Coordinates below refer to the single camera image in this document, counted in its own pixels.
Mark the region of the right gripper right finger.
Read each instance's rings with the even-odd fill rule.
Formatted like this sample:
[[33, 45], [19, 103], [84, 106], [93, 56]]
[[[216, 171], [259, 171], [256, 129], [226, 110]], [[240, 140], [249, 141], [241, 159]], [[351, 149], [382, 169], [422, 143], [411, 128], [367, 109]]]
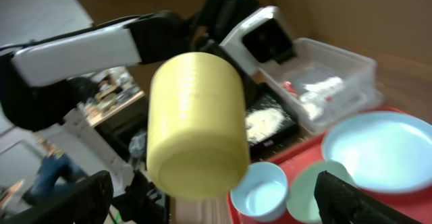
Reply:
[[318, 174], [314, 197], [323, 224], [418, 223], [328, 171]]

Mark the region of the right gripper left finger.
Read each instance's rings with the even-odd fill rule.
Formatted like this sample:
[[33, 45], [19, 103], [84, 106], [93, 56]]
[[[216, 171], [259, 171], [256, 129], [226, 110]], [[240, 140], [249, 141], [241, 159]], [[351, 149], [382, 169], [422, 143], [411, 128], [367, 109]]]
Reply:
[[1, 224], [104, 223], [112, 198], [110, 173], [102, 170], [62, 194], [2, 220]]

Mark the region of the green bowl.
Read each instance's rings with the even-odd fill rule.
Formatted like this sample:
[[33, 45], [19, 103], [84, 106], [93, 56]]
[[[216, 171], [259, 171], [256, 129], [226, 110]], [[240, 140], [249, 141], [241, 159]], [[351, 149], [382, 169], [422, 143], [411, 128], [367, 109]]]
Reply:
[[328, 171], [348, 184], [356, 187], [346, 168], [336, 161], [319, 161], [296, 176], [290, 186], [286, 207], [291, 216], [301, 223], [321, 223], [314, 191], [317, 176]]

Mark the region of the large light blue plate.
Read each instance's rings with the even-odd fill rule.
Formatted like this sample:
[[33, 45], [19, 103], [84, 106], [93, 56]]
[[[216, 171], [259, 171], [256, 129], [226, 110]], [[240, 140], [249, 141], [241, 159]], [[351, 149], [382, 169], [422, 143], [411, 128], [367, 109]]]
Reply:
[[431, 186], [431, 124], [411, 115], [374, 111], [345, 119], [326, 133], [321, 152], [365, 190], [401, 194]]

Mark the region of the small light blue bowl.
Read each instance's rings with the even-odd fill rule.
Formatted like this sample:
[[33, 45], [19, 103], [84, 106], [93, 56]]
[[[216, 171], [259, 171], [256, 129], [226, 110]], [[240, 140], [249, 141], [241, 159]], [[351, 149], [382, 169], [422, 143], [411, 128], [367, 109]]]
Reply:
[[248, 166], [240, 183], [230, 192], [234, 208], [259, 222], [272, 222], [286, 212], [288, 180], [281, 167], [269, 162]]

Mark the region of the white tissue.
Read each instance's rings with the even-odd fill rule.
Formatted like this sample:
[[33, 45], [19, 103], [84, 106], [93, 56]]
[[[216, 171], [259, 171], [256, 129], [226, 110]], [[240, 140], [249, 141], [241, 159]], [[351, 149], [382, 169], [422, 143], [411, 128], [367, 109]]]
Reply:
[[344, 81], [337, 76], [324, 80], [304, 84], [304, 90], [296, 95], [300, 106], [306, 112], [306, 116], [315, 121], [324, 114], [327, 104], [333, 100], [333, 96], [346, 88]]

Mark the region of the white rice pile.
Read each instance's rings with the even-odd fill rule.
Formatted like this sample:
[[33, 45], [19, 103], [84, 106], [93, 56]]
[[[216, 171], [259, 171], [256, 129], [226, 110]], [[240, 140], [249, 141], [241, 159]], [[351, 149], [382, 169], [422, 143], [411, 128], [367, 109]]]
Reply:
[[282, 128], [286, 114], [278, 108], [254, 110], [246, 116], [246, 134], [251, 144], [271, 137]]

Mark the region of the yellow plastic cup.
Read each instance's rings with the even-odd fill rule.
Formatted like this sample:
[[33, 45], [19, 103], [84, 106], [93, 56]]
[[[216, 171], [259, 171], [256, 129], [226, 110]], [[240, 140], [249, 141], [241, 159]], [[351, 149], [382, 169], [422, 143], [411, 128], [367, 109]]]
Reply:
[[151, 82], [146, 166], [174, 198], [218, 198], [235, 188], [250, 163], [244, 87], [226, 60], [184, 53]]

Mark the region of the red snack wrapper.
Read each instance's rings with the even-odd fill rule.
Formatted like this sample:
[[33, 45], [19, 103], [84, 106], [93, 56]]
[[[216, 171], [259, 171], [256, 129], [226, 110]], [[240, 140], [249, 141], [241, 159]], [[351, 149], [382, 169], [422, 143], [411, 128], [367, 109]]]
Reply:
[[282, 87], [283, 87], [287, 92], [289, 92], [290, 94], [292, 94], [292, 95], [294, 95], [294, 96], [297, 95], [296, 90], [295, 90], [295, 88], [292, 86], [292, 83], [291, 83], [291, 82], [289, 82], [289, 81], [284, 81], [284, 82], [281, 83], [281, 86], [282, 86]]

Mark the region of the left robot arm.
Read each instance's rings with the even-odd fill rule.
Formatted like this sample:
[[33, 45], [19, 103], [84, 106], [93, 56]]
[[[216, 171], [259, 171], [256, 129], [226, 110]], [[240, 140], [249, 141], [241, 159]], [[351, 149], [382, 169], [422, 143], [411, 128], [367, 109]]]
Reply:
[[68, 78], [119, 66], [147, 65], [190, 51], [198, 27], [220, 42], [256, 11], [258, 0], [206, 0], [188, 19], [164, 10], [118, 18], [75, 32], [1, 47], [1, 108], [15, 126], [37, 132], [78, 104]]

